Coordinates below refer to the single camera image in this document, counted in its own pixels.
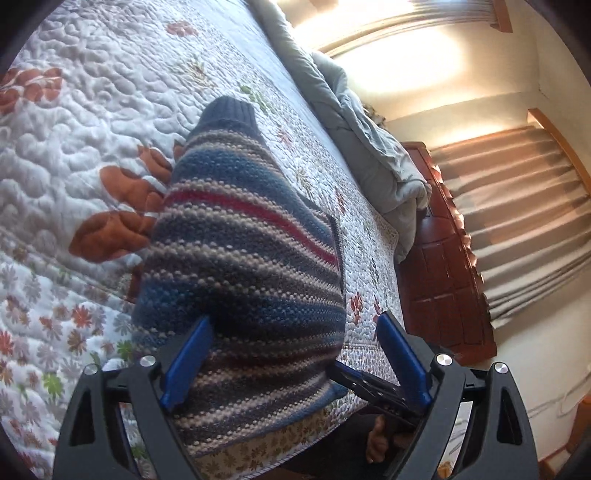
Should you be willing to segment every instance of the sweater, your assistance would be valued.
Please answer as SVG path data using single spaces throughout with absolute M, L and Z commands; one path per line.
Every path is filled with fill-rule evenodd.
M 187 138 L 133 313 L 141 355 L 208 315 L 213 347 L 174 424 L 190 456 L 342 397 L 325 368 L 346 323 L 336 220 L 288 183 L 249 103 L 214 100 Z

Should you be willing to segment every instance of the red stripe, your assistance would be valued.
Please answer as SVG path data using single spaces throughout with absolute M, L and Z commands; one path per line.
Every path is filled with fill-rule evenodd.
M 208 202 L 214 205 L 235 210 L 238 212 L 246 213 L 248 216 L 256 217 L 260 220 L 264 220 L 268 223 L 281 228 L 282 230 L 289 233 L 294 239 L 298 240 L 302 245 L 307 247 L 309 250 L 314 252 L 325 262 L 330 265 L 338 265 L 338 261 L 335 255 L 318 247 L 312 240 L 310 240 L 298 227 L 293 223 L 284 219 L 281 215 L 275 212 L 271 212 L 264 207 L 253 205 L 252 203 L 243 202 L 242 200 L 228 197 L 219 193 L 212 192 L 200 192 L 195 190 L 181 190 L 171 192 L 164 199 L 164 206 L 169 206 L 173 203 L 186 203 L 186 202 Z

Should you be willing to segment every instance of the metal bolt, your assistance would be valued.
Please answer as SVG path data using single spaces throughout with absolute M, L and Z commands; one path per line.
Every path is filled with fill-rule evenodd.
M 495 370 L 498 371 L 500 374 L 506 374 L 509 371 L 509 367 L 506 366 L 503 362 L 498 362 L 495 364 Z
M 156 357 L 154 355 L 146 355 L 139 359 L 139 364 L 142 367 L 151 367 L 156 363 Z
M 437 363 L 439 365 L 443 365 L 444 367 L 447 367 L 448 365 L 451 365 L 453 362 L 452 357 L 450 357 L 449 355 L 446 355 L 445 353 L 440 353 L 437 356 Z
M 97 364 L 89 364 L 84 367 L 84 374 L 85 375 L 94 375 L 99 371 L 99 366 Z

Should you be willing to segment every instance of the quilted bedspread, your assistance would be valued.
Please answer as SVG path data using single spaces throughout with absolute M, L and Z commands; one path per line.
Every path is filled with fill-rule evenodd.
M 0 82 L 0 415 L 23 460 L 51 478 L 84 365 L 126 364 L 142 253 L 185 135 L 220 95 L 255 105 L 287 178 L 339 218 L 348 320 L 340 360 L 388 380 L 377 314 L 401 318 L 397 234 L 240 0 L 66 0 Z M 361 406 L 354 395 L 279 432 L 202 457 L 209 478 L 265 471 Z M 131 409 L 128 437 L 154 477 Z

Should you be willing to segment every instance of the folded comforter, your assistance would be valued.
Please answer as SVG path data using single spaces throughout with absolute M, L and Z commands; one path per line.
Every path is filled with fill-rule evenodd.
M 298 45 L 276 4 L 270 0 L 249 0 L 249 4 L 361 191 L 398 231 L 395 259 L 404 260 L 414 242 L 416 211 L 427 206 L 430 185 L 404 147 L 365 115 L 359 97 L 348 88 L 343 69 L 330 57 Z

